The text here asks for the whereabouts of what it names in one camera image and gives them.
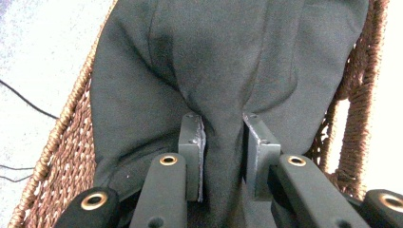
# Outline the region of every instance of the gray carpet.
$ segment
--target gray carpet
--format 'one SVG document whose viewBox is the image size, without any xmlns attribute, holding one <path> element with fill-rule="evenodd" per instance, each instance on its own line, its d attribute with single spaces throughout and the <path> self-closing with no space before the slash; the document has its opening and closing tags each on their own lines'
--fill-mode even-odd
<svg viewBox="0 0 403 228">
<path fill-rule="evenodd" d="M 0 79 L 59 116 L 111 0 L 0 0 Z M 55 121 L 0 85 L 0 164 L 33 167 Z M 19 180 L 31 170 L 0 167 Z M 0 227 L 7 227 L 27 180 L 0 179 Z"/>
</svg>

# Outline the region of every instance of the floor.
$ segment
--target floor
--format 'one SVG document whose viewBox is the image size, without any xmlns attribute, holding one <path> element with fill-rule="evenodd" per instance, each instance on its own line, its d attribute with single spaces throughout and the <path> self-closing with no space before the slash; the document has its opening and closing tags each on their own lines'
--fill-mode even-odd
<svg viewBox="0 0 403 228">
<path fill-rule="evenodd" d="M 38 107 L 59 116 L 112 0 L 0 0 L 0 79 Z M 391 1 L 374 148 L 368 170 L 369 188 L 403 194 L 403 128 L 396 114 L 403 98 L 398 68 L 403 3 Z M 0 164 L 32 167 L 55 121 L 24 103 L 0 85 Z M 31 170 L 0 167 L 0 176 L 18 180 Z M 27 180 L 0 179 L 0 228 L 7 227 Z"/>
<path fill-rule="evenodd" d="M 0 0 L 0 79 L 58 117 L 111 2 Z M 0 85 L 0 164 L 33 167 L 54 124 Z M 31 173 L 0 167 L 12 180 Z M 26 182 L 0 179 L 0 228 Z"/>
</svg>

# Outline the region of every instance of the metal grommet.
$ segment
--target metal grommet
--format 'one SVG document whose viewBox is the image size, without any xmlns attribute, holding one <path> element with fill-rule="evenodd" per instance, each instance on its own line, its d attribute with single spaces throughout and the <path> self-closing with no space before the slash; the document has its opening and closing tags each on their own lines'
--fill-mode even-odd
<svg viewBox="0 0 403 228">
<path fill-rule="evenodd" d="M 306 164 L 306 161 L 304 159 L 296 156 L 290 156 L 288 158 L 288 162 L 295 166 L 304 166 Z"/>
<path fill-rule="evenodd" d="M 107 194 L 105 192 L 94 192 L 81 201 L 81 207 L 86 211 L 92 211 L 104 205 L 106 201 Z"/>
<path fill-rule="evenodd" d="M 379 200 L 386 207 L 395 210 L 397 212 L 403 213 L 403 199 L 399 199 L 390 194 L 380 194 Z"/>
<path fill-rule="evenodd" d="M 171 156 L 171 155 L 163 156 L 160 159 L 160 163 L 162 165 L 172 165 L 172 164 L 175 164 L 177 161 L 178 161 L 178 159 L 175 156 Z"/>
</svg>

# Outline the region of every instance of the wicker basket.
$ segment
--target wicker basket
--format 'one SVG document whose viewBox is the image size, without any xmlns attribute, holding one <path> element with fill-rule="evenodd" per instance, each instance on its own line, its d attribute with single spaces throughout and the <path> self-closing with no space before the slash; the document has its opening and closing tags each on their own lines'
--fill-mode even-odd
<svg viewBox="0 0 403 228">
<path fill-rule="evenodd" d="M 117 0 L 109 9 L 112 11 Z M 364 30 L 350 54 L 342 84 L 332 101 L 307 156 L 325 171 L 336 132 L 339 101 L 351 105 L 338 169 L 328 174 L 341 191 L 356 198 L 365 194 L 365 166 L 371 138 L 371 118 L 379 73 L 386 9 L 389 0 L 370 0 Z M 14 209 L 9 227 L 51 227 L 75 196 L 92 186 L 95 170 L 90 111 L 90 75 L 98 38 L 92 46 L 63 112 Z M 327 127 L 327 136 L 322 131 Z"/>
</svg>

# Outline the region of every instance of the dark green fabric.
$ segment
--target dark green fabric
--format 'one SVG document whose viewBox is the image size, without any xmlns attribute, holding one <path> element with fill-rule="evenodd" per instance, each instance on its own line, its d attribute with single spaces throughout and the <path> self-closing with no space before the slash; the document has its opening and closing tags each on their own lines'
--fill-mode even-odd
<svg viewBox="0 0 403 228">
<path fill-rule="evenodd" d="M 193 110 L 207 145 L 205 200 L 189 203 L 189 227 L 244 227 L 242 112 L 260 114 L 284 153 L 304 153 L 367 7 L 366 0 L 120 0 L 92 73 L 95 185 L 109 185 L 121 200 L 139 191 L 152 158 L 177 151 L 182 115 Z"/>
</svg>

